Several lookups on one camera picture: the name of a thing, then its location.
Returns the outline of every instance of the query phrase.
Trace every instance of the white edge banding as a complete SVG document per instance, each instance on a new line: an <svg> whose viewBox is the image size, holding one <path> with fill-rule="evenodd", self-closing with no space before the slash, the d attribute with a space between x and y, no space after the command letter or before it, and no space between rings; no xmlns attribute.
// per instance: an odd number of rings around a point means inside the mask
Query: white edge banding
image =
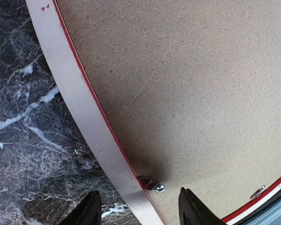
<svg viewBox="0 0 281 225"><path fill-rule="evenodd" d="M243 213L239 214L235 218L231 219L229 222L227 222L227 225L233 225L240 221L241 219L245 218L246 216L250 215L252 212L254 212L256 209L258 209L261 205L266 203L270 198L272 198L275 194L277 194L281 190L281 183L275 187L270 193L268 193L266 196L264 196L260 201L258 201L256 204L252 205L250 208L248 208Z"/></svg>
<svg viewBox="0 0 281 225"><path fill-rule="evenodd" d="M100 111L55 9L54 0L26 0L40 46L60 93L100 166L143 225L163 225Z"/></svg>

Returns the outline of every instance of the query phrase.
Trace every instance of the curved edge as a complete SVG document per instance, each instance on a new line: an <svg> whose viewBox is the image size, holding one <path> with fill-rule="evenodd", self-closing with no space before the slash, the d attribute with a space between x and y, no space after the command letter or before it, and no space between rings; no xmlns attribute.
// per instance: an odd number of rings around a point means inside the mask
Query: curved edge
<svg viewBox="0 0 281 225"><path fill-rule="evenodd" d="M163 225L127 159L83 69L56 0L26 0L47 64L86 143L143 225Z"/></svg>
<svg viewBox="0 0 281 225"><path fill-rule="evenodd" d="M273 197L276 193L281 190L281 177L272 184L268 189L266 189L260 197L250 201L243 207L239 208L235 212L231 213L230 215L226 216L222 219L228 225L233 225L240 221L241 219L245 218L249 214L253 213L256 209L258 209L261 205L266 203L271 197Z"/></svg>

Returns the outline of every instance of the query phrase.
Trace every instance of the dark marble surface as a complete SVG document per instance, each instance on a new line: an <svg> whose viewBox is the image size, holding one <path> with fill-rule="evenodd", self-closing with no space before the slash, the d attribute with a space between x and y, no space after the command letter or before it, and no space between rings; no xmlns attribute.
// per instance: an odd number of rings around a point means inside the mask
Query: dark marble surface
<svg viewBox="0 0 281 225"><path fill-rule="evenodd" d="M57 224L91 190L102 224L140 224L59 94L25 1L0 0L0 225Z"/></svg>

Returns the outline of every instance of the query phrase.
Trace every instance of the screw head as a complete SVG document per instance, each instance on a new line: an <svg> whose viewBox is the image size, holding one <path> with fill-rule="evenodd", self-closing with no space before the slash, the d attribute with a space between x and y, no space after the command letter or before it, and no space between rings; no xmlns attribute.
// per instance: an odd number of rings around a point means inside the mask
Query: screw head
<svg viewBox="0 0 281 225"><path fill-rule="evenodd" d="M165 186L163 184L157 184L154 190L158 193L162 193L165 191Z"/></svg>

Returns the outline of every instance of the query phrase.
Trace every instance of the metal clip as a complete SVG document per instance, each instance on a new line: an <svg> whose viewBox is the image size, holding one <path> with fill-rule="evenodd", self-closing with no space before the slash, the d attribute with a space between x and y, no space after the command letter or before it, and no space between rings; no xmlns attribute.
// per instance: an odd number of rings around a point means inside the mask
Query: metal clip
<svg viewBox="0 0 281 225"><path fill-rule="evenodd" d="M252 196L251 196L251 201L254 200L255 198L258 198L262 192L264 192L266 189L265 185L262 185Z"/></svg>
<svg viewBox="0 0 281 225"><path fill-rule="evenodd" d="M165 191L165 186L163 184L154 182L151 179L149 179L148 177L140 176L139 181L141 182L142 187L146 190L149 190L149 191L154 190L158 193L162 193Z"/></svg>

